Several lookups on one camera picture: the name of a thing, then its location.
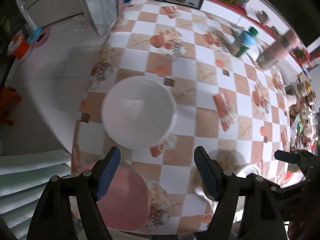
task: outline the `floor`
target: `floor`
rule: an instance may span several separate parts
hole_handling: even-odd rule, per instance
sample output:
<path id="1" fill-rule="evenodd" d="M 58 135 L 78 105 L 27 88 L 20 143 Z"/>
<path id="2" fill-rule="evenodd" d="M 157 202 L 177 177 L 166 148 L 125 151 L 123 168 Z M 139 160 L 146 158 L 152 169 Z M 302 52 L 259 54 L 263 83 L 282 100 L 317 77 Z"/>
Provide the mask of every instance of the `floor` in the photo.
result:
<path id="1" fill-rule="evenodd" d="M 10 116 L 14 126 L 0 129 L 5 155 L 71 152 L 79 105 L 106 39 L 92 25 L 83 32 L 78 26 L 76 17 L 52 25 L 48 41 L 13 64 L 5 85 L 16 88 L 22 101 Z"/>

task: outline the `blue gripper pad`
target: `blue gripper pad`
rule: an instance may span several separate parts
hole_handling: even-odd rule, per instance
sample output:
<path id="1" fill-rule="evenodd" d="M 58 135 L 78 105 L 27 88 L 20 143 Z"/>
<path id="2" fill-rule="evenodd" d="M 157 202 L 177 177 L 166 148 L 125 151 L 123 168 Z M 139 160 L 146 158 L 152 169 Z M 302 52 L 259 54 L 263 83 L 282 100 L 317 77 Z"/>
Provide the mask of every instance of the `blue gripper pad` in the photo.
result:
<path id="1" fill-rule="evenodd" d="M 102 172 L 98 184 L 97 184 L 97 191 L 96 191 L 96 198 L 100 200 L 108 191 L 111 181 L 113 179 L 114 174 L 120 163 L 121 151 L 117 147 L 113 156 L 111 157 L 109 163 L 106 165 L 104 171 Z"/>
<path id="2" fill-rule="evenodd" d="M 217 178 L 198 147 L 194 151 L 194 160 L 208 194 L 213 196 L 215 200 L 220 200 Z"/>

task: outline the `tablecloth pattern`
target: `tablecloth pattern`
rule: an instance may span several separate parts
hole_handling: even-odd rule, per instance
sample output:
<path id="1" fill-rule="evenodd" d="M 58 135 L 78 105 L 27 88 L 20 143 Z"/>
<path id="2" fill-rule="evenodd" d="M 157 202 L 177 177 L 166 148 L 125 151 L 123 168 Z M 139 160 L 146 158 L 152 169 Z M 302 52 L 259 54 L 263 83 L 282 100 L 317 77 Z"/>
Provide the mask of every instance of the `tablecloth pattern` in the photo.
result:
<path id="1" fill-rule="evenodd" d="M 215 203 L 203 196 L 193 160 L 197 146 L 203 146 L 225 168 L 256 163 L 263 177 L 284 182 L 287 165 L 273 157 L 276 150 L 287 149 L 290 134 L 282 78 L 278 69 L 263 72 L 247 55 L 235 58 L 206 36 L 214 29 L 230 38 L 233 27 L 199 10 L 132 0 L 103 46 L 101 61 L 92 69 L 75 130 L 72 170 L 76 174 L 84 164 L 102 159 L 111 146 L 118 146 L 122 159 L 140 173 L 150 189 L 150 220 L 136 232 L 180 234 L 207 229 Z M 168 56 L 175 49 L 172 42 L 159 47 L 163 41 L 154 37 L 163 34 L 180 39 L 180 57 Z M 177 103 L 176 126 L 162 145 L 152 149 L 130 150 L 118 145 L 101 121 L 106 93 L 119 80 L 135 75 L 160 84 L 165 76 L 175 80 L 174 87 L 166 88 Z M 256 102 L 256 90 L 269 103 L 269 114 Z M 225 95 L 237 114 L 226 132 L 212 98 L 217 93 Z M 164 225 L 156 221 L 161 212 L 171 217 Z"/>

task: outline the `pink thermos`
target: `pink thermos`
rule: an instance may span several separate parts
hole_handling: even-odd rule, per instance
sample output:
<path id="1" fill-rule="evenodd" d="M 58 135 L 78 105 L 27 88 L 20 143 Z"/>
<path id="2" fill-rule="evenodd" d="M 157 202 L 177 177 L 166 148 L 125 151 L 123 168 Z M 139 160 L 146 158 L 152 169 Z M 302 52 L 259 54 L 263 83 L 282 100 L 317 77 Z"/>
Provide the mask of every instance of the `pink thermos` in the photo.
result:
<path id="1" fill-rule="evenodd" d="M 297 35 L 292 30 L 288 30 L 260 54 L 257 63 L 262 70 L 267 70 L 287 56 L 299 44 L 300 40 Z"/>

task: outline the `green bottle cap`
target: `green bottle cap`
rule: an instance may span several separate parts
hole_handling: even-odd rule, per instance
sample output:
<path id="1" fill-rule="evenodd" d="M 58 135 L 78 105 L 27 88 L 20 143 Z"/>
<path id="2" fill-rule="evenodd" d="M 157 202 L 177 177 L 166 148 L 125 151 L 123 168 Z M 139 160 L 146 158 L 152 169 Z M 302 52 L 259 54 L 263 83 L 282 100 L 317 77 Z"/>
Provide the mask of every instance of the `green bottle cap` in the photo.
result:
<path id="1" fill-rule="evenodd" d="M 253 37 L 255 37 L 259 34 L 258 31 L 255 28 L 253 28 L 252 26 L 249 28 L 248 31 Z"/>

